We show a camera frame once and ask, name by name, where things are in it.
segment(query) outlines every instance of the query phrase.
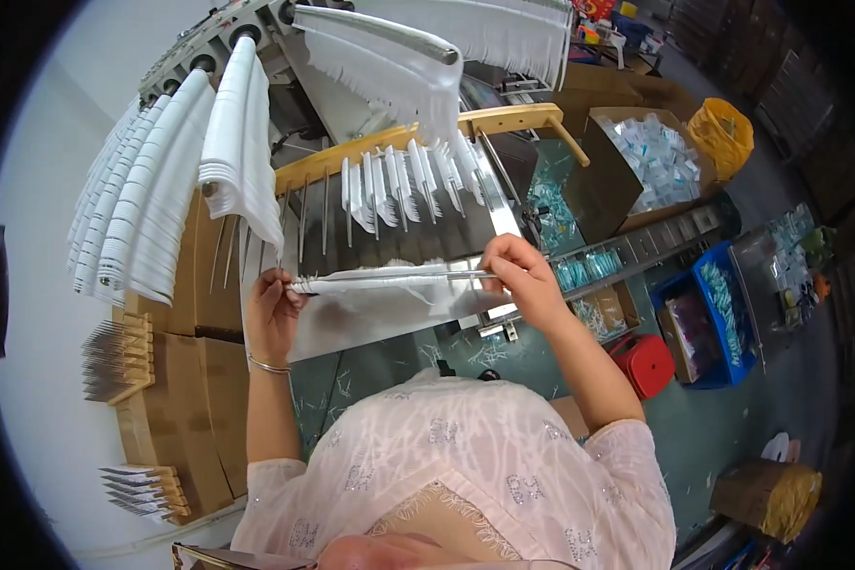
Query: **yellow plastic bag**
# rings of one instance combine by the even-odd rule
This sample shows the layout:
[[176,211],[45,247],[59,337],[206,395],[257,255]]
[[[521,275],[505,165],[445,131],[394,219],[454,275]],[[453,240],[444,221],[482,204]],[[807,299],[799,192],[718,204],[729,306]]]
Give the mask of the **yellow plastic bag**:
[[708,98],[687,123],[696,144],[716,164],[718,179],[731,180],[754,150],[754,127],[729,101]]

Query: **woman's left hand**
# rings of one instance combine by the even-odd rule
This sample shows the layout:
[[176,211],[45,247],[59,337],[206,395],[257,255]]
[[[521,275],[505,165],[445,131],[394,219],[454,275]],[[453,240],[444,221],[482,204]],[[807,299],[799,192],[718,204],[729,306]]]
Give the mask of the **woman's left hand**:
[[253,284],[247,301],[244,331],[251,357],[272,367],[288,365],[288,353],[295,341],[298,314],[307,297],[285,285],[292,276],[282,269],[264,271]]

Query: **silver bangle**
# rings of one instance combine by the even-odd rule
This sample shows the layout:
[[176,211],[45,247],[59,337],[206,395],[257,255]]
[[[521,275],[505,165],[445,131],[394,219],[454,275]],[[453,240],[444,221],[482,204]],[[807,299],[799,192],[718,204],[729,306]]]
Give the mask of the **silver bangle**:
[[259,360],[254,359],[250,355],[247,355],[247,359],[250,360],[251,364],[253,366],[257,367],[258,369],[261,369],[261,370],[264,370],[267,372],[272,372],[273,374],[290,374],[292,372],[292,367],[290,367],[290,366],[286,366],[285,368],[269,366],[268,364],[263,364]]

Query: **woman's hand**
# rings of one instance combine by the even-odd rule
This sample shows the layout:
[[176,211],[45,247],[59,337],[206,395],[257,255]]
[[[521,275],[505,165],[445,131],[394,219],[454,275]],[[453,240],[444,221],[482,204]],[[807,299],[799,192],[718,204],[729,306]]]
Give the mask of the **woman's hand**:
[[251,357],[273,367],[288,365],[288,352],[298,330],[298,314],[307,297],[285,285],[292,281],[287,272],[273,268],[264,271],[253,284],[244,315],[247,344]]
[[522,318],[543,334],[559,326],[565,317],[572,317],[548,262],[522,237],[503,234],[492,239],[485,248],[481,268],[500,280],[482,279],[482,287],[502,293],[506,286]]

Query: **red plastic stool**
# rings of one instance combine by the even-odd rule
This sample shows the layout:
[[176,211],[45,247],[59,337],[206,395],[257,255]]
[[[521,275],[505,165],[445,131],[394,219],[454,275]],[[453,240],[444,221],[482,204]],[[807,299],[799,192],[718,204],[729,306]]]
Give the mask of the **red plastic stool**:
[[[628,343],[633,345],[615,354]],[[675,374],[675,361],[661,336],[631,335],[617,343],[608,353],[624,372],[640,401],[660,393]]]

